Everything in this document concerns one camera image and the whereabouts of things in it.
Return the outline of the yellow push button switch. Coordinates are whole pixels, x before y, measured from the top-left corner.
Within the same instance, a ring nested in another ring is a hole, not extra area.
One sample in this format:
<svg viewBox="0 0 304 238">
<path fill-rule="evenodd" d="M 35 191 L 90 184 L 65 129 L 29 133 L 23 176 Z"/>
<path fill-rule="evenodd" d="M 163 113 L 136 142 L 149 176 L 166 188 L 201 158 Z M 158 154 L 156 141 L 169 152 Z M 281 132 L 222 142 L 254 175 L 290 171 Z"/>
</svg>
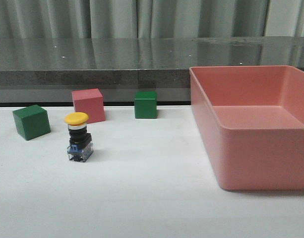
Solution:
<svg viewBox="0 0 304 238">
<path fill-rule="evenodd" d="M 92 136 L 87 131 L 88 119 L 83 112 L 74 112 L 64 118 L 70 136 L 67 147 L 70 161 L 86 162 L 93 153 Z"/>
</svg>

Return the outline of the green cube middle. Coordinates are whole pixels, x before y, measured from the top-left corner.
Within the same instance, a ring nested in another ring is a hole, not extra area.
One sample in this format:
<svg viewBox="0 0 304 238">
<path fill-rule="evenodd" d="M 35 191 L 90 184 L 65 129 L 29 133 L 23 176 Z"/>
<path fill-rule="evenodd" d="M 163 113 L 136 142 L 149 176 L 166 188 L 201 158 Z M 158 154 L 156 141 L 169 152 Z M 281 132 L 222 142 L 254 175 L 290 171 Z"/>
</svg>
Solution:
<svg viewBox="0 0 304 238">
<path fill-rule="evenodd" d="M 157 118 L 157 93 L 155 91 L 138 91 L 134 97 L 134 114 L 136 119 Z"/>
</svg>

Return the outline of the green cube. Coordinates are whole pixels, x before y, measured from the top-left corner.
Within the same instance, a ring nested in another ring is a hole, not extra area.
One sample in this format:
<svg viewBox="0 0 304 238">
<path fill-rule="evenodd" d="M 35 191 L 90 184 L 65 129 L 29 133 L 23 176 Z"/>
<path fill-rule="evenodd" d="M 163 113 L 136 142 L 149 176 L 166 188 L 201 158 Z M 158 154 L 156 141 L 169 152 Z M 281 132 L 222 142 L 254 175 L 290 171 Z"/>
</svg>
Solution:
<svg viewBox="0 0 304 238">
<path fill-rule="evenodd" d="M 25 140 L 50 133 L 48 113 L 39 105 L 31 105 L 12 112 L 16 130 Z"/>
<path fill-rule="evenodd" d="M 134 114 L 136 119 L 157 118 L 157 93 L 155 91 L 138 91 L 134 97 Z"/>
</svg>

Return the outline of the pink cube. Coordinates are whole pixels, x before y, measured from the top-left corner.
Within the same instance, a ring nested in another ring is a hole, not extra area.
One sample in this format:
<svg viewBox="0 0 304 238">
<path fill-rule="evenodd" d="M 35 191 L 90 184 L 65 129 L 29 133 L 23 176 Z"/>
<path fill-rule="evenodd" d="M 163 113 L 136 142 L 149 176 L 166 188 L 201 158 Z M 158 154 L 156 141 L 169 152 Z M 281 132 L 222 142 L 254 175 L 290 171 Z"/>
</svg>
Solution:
<svg viewBox="0 0 304 238">
<path fill-rule="evenodd" d="M 103 95 L 98 88 L 72 91 L 75 112 L 83 112 L 89 116 L 87 123 L 105 121 Z"/>
</svg>

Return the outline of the pink plastic bin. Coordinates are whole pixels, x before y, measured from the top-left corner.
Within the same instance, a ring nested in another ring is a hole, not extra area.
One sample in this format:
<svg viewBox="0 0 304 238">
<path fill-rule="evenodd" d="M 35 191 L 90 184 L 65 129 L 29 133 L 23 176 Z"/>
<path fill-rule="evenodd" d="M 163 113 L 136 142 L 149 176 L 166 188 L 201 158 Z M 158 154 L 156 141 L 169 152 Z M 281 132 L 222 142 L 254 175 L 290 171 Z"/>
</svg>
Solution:
<svg viewBox="0 0 304 238">
<path fill-rule="evenodd" d="M 304 190 L 304 71 L 281 65 L 189 72 L 192 112 L 218 185 Z"/>
</svg>

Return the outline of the green cube left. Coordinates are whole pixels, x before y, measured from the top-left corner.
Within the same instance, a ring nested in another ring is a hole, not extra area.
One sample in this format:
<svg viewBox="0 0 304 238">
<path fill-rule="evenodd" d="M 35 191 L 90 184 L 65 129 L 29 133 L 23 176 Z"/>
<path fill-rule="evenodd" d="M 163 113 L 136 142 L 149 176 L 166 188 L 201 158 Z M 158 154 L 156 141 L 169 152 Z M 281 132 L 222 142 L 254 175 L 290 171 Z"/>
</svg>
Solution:
<svg viewBox="0 0 304 238">
<path fill-rule="evenodd" d="M 31 105 L 12 112 L 16 130 L 25 140 L 50 133 L 48 113 L 39 105 Z"/>
</svg>

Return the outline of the grey stone counter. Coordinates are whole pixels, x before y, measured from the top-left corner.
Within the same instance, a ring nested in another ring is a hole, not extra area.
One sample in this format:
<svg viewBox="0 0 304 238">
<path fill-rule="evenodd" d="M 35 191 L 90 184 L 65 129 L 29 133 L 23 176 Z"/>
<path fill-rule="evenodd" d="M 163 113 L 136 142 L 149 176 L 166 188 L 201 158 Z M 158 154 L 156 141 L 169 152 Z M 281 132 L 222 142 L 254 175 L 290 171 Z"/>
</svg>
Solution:
<svg viewBox="0 0 304 238">
<path fill-rule="evenodd" d="M 68 106 L 98 88 L 107 105 L 138 90 L 187 104 L 192 66 L 291 65 L 304 71 L 304 37 L 0 39 L 0 105 Z"/>
</svg>

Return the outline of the grey curtain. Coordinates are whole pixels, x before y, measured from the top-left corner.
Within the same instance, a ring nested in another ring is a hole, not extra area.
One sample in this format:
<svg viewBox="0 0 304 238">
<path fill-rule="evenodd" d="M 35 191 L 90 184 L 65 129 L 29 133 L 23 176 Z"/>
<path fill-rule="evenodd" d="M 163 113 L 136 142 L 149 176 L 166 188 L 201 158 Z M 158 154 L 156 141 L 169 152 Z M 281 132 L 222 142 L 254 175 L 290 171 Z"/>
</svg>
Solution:
<svg viewBox="0 0 304 238">
<path fill-rule="evenodd" d="M 0 0 L 2 38 L 304 37 L 304 0 Z"/>
</svg>

